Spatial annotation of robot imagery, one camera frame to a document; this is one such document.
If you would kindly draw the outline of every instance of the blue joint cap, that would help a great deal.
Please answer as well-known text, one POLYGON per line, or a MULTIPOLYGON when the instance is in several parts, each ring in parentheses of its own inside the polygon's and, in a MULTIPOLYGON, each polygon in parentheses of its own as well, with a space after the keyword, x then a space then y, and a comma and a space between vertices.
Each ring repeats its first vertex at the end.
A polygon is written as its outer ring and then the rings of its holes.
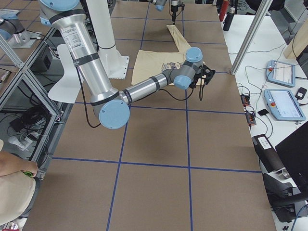
POLYGON ((162 11, 162 10, 164 9, 164 6, 157 5, 157 6, 155 6, 155 8, 156 8, 158 11, 162 11))
POLYGON ((14 13, 6 13, 1 16, 1 18, 9 20, 9 19, 18 19, 17 15, 14 13))
POLYGON ((129 115, 129 107, 124 101, 111 100, 101 108, 99 120, 106 128, 118 129, 128 122, 129 115))
POLYGON ((186 51, 186 60, 197 63, 203 59, 202 51, 197 47, 191 47, 186 51))
POLYGON ((176 87, 186 90, 192 83, 192 80, 188 76, 176 76, 173 83, 176 87))
POLYGON ((79 0, 39 0, 45 6, 55 11, 69 11, 74 9, 79 0))
POLYGON ((8 40, 12 37, 12 35, 9 32, 2 30, 2 29, 0 29, 0 35, 2 35, 4 40, 8 40))
POLYGON ((40 22, 45 25, 45 26, 51 26, 49 20, 47 18, 43 18, 43 17, 39 17, 40 18, 40 22))

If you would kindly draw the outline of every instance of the person's arm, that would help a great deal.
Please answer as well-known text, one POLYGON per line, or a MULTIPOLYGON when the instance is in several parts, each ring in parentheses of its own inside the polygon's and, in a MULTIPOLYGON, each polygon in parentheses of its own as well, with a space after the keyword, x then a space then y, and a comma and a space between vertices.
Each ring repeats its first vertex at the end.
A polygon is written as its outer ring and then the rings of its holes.
POLYGON ((36 162, 23 160, 6 151, 0 151, 0 176, 9 175, 14 172, 32 172, 36 176, 38 165, 36 162))

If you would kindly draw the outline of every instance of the person's hand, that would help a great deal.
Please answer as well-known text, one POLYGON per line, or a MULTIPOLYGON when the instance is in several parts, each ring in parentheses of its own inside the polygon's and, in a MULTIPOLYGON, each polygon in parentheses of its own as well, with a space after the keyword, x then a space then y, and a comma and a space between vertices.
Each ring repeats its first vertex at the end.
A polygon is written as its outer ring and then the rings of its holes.
POLYGON ((23 172, 32 172, 33 177, 37 175, 38 172, 38 165, 34 161, 27 161, 26 163, 26 169, 23 170, 23 172))

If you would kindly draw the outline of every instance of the black chair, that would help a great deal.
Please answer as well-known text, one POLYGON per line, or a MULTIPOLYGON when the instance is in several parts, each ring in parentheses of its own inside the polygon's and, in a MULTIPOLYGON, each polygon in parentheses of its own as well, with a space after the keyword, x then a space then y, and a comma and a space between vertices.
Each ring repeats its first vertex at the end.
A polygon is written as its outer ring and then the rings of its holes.
MULTIPOLYGON (((262 0, 246 0, 251 9, 257 11, 262 0)), ((285 0, 274 0, 269 7, 269 11, 279 11, 284 7, 285 0)))

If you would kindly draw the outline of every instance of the blue cable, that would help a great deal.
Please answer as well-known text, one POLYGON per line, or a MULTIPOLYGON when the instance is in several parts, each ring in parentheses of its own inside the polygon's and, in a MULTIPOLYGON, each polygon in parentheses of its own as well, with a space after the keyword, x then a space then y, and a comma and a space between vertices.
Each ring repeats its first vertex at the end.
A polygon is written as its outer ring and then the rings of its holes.
POLYGON ((297 218, 299 217, 300 212, 301 212, 305 207, 307 207, 307 206, 308 206, 308 204, 304 205, 304 206, 299 210, 299 212, 297 213, 296 218, 295 218, 295 220, 294 220, 294 222, 293 222, 291 231, 293 231, 293 229, 294 229, 295 222, 296 222, 297 218))

